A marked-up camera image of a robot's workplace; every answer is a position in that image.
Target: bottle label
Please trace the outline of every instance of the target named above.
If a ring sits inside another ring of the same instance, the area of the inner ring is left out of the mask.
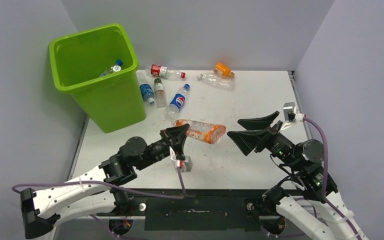
[[[185,103],[185,96],[180,93],[177,93],[176,95],[174,95],[174,98],[170,103],[174,104],[178,109],[180,109],[183,106],[183,103]]]
[[[220,71],[217,67],[214,68],[214,73],[217,74],[217,75],[222,75],[223,72]]]
[[[164,85],[162,83],[155,83],[153,86],[153,90],[156,92],[158,90],[163,90],[164,91]]]
[[[151,75],[165,78],[166,77],[166,71],[167,67],[166,66],[160,66],[157,64],[153,64],[151,66]]]
[[[147,94],[153,94],[154,92],[152,91],[152,88],[149,84],[142,84],[139,86],[140,88],[140,93],[142,94],[142,98],[145,99],[145,95]]]

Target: metal screw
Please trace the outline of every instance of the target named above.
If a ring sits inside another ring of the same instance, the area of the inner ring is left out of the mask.
[[[147,209],[147,205],[145,203],[139,204],[139,211],[143,212],[145,209]]]
[[[248,204],[246,205],[246,209],[248,209],[249,211],[252,211],[253,210],[253,203],[252,202],[248,202]]]

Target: cable tie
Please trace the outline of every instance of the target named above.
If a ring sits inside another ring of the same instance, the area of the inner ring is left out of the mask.
[[[83,183],[82,183],[82,177],[81,176],[78,176],[78,183],[80,183],[81,192],[82,193],[86,192],[85,187],[83,186]]]

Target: orange bottle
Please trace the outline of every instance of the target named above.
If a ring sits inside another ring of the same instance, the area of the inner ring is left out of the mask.
[[[235,74],[231,72],[231,69],[221,62],[218,62],[214,67],[214,73],[220,76],[233,78]]]

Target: red bottle label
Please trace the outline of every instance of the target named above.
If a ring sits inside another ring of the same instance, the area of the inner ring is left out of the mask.
[[[151,75],[153,75],[153,76],[165,78],[166,77],[166,71],[167,71],[166,66],[160,66],[157,64],[153,64],[151,66]]]

